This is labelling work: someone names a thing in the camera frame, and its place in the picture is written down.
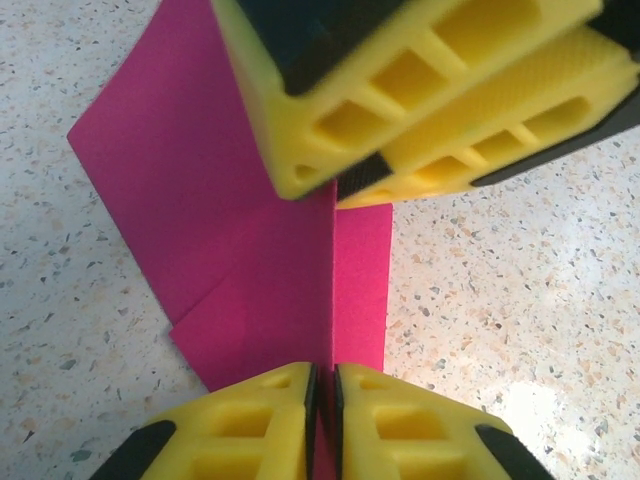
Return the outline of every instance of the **black rubber pad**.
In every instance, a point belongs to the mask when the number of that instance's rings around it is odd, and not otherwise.
[[[589,26],[626,47],[640,62],[640,0],[605,0],[604,11]]]
[[[553,480],[536,457],[513,435],[489,425],[478,425],[476,432],[512,480]]]
[[[333,395],[335,402],[335,446],[336,446],[336,480],[342,480],[342,462],[344,448],[344,394],[342,392],[342,381],[340,380],[340,367],[336,365],[333,372]]]
[[[140,480],[176,431],[169,420],[133,432],[90,480]]]
[[[287,94],[311,90],[408,0],[237,0]]]
[[[318,413],[318,367],[311,366],[307,393],[304,398],[305,407],[305,453],[307,457],[307,480],[313,478],[313,460],[316,442],[316,421]]]
[[[376,152],[337,176],[338,201],[358,193],[393,174],[385,159]]]

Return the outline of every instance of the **folded pink paper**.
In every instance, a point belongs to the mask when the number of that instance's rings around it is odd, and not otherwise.
[[[208,0],[161,3],[69,140],[209,389],[382,368],[391,207],[277,198]]]

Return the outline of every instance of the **terrazzo floor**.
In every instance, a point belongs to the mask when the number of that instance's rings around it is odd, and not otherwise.
[[[157,0],[0,0],[0,477],[85,479],[204,393],[64,136]],[[640,129],[395,208],[386,370],[559,479],[640,478]]]

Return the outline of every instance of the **rectangular hole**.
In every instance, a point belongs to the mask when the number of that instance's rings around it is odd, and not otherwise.
[[[534,0],[469,0],[434,28],[469,65],[490,57],[540,18]]]
[[[293,173],[299,182],[308,182],[318,173],[318,169],[300,164],[295,166]]]
[[[358,147],[374,138],[388,123],[374,113],[346,101],[321,119],[315,127],[317,133],[338,145]]]
[[[271,378],[266,379],[262,383],[263,388],[289,388],[291,386],[291,376],[290,375],[278,375],[271,376]]]
[[[403,457],[398,460],[400,480],[460,480],[466,478],[465,462],[462,455],[453,458],[433,458],[428,454],[421,457]]]
[[[220,409],[214,422],[216,437],[262,438],[267,434],[273,410],[254,405],[228,405]]]
[[[260,470],[257,455],[220,455],[211,453],[194,459],[194,480],[255,480]]]
[[[472,148],[488,162],[496,162],[516,155],[522,147],[523,145],[520,140],[510,132],[503,130],[496,135],[476,143]]]
[[[542,142],[548,142],[566,136],[586,117],[589,110],[589,102],[577,97],[536,115],[524,125]]]
[[[446,80],[411,50],[405,50],[372,84],[406,109],[412,109],[446,85]]]
[[[360,379],[360,388],[362,390],[388,390],[389,387],[382,385],[376,380],[368,377],[362,377]]]
[[[374,413],[382,440],[444,440],[438,417],[416,408],[384,407]]]
[[[414,175],[428,184],[441,185],[450,183],[452,180],[468,175],[471,172],[470,167],[460,162],[457,158],[448,156],[421,168]]]

